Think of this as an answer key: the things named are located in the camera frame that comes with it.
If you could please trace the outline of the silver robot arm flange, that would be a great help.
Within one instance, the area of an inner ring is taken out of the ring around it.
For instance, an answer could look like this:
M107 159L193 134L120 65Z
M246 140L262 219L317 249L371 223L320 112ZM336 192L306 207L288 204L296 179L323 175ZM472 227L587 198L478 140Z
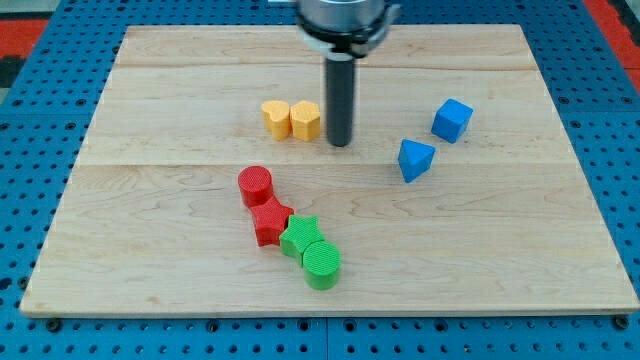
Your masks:
M400 4L384 0L299 0L296 21L302 41L334 61L368 56L387 37Z

